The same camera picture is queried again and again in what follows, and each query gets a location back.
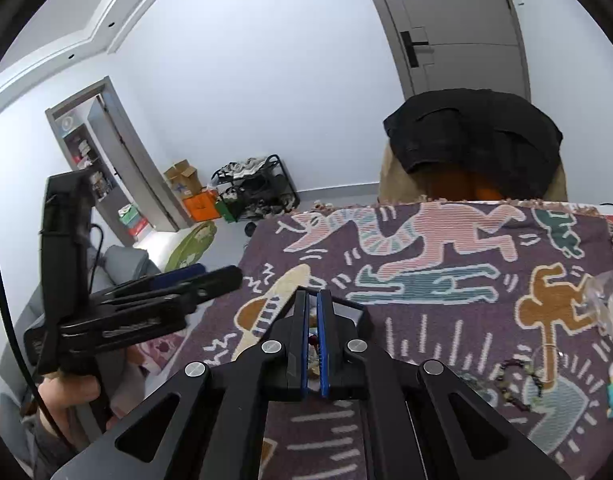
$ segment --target baseboard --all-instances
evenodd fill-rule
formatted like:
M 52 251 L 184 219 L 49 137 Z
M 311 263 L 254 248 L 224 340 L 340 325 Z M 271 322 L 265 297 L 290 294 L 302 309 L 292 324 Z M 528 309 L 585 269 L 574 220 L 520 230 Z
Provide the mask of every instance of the baseboard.
M 378 186 L 379 182 L 370 182 L 368 184 L 350 184 L 349 186 L 319 187 L 317 189 L 298 191 L 298 195 L 300 200 L 304 202 L 365 195 L 375 195 L 377 197 Z

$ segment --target plastic bag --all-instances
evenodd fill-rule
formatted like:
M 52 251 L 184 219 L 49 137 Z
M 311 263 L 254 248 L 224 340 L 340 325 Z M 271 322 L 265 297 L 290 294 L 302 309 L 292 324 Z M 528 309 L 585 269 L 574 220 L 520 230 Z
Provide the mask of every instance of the plastic bag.
M 587 280 L 584 305 L 598 323 L 600 335 L 609 335 L 613 342 L 613 270 Z

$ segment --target green rug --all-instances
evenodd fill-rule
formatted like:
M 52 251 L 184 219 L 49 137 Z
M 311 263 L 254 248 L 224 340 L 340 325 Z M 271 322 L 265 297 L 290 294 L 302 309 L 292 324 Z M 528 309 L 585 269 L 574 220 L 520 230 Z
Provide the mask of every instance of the green rug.
M 217 232 L 218 228 L 213 220 L 198 224 L 171 253 L 164 272 L 197 263 L 204 251 L 213 243 Z

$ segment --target ceiling molding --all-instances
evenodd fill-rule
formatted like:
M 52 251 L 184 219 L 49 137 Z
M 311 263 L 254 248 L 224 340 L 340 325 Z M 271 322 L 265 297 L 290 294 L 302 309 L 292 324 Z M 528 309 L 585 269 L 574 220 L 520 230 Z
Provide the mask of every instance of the ceiling molding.
M 155 1 L 101 0 L 85 28 L 42 46 L 0 72 L 0 112 L 47 77 L 101 52 L 117 51 Z

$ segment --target metal bolt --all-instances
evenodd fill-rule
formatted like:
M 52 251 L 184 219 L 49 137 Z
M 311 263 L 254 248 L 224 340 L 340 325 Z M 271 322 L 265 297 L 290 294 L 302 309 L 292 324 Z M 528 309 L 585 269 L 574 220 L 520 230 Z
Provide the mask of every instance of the metal bolt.
M 184 368 L 184 373 L 189 377 L 200 377 L 206 371 L 204 363 L 194 362 L 189 363 Z
M 367 343 L 362 339 L 351 339 L 347 343 L 347 348 L 352 352 L 360 353 L 367 349 Z
M 429 375 L 440 375 L 444 371 L 444 367 L 440 361 L 427 361 L 424 364 L 424 371 Z
M 280 350 L 282 350 L 282 343 L 275 339 L 269 339 L 262 343 L 262 351 L 265 354 L 277 354 Z

